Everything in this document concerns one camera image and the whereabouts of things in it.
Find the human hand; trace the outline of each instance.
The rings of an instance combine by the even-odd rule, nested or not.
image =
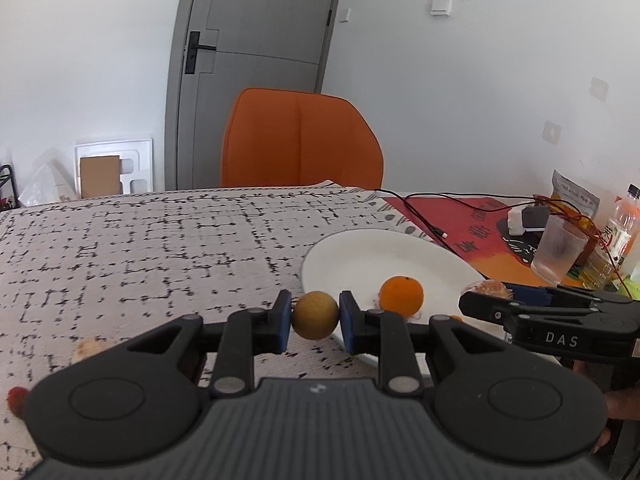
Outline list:
[[[574,362],[574,372],[589,380],[591,376],[584,361]],[[607,392],[604,394],[607,403],[607,416],[617,420],[640,420],[640,386]],[[597,452],[611,438],[611,431],[605,428],[602,431],[592,452]]]

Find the wall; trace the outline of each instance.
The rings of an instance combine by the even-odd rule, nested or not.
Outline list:
[[[557,168],[608,204],[640,185],[640,0],[454,0],[450,17],[430,0],[348,7],[323,91],[372,126],[385,186],[530,194]]]
[[[164,189],[164,107],[178,0],[0,0],[0,160],[18,187],[76,142],[152,138]]]

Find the white plate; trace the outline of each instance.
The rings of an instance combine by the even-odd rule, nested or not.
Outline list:
[[[433,314],[455,314],[465,322],[500,339],[501,326],[462,316],[458,309],[460,292],[482,275],[464,260],[423,238],[381,229],[343,231],[320,240],[302,263],[302,288],[322,290],[335,301],[350,290],[361,310],[375,308],[380,286],[392,276],[410,276],[422,285],[424,303],[419,319],[425,323]],[[334,337],[344,346],[340,324]],[[420,371],[430,376],[424,354],[416,354]],[[364,355],[373,365],[378,358]]]

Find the gray door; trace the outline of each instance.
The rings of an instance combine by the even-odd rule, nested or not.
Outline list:
[[[226,120],[245,88],[313,92],[332,0],[193,0],[199,31],[194,68],[184,71],[177,117],[177,188],[216,187]]]

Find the patterned tablecloth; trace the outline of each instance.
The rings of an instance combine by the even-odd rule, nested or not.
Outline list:
[[[357,228],[426,236],[372,192],[331,183],[115,196],[0,213],[0,394],[67,366],[80,338],[117,343],[182,314],[216,322],[270,306],[281,288],[298,296],[309,248]],[[332,339],[311,342],[292,332],[286,353],[255,359],[255,374],[376,371]],[[14,479],[38,454],[4,402],[0,418],[0,480]]]

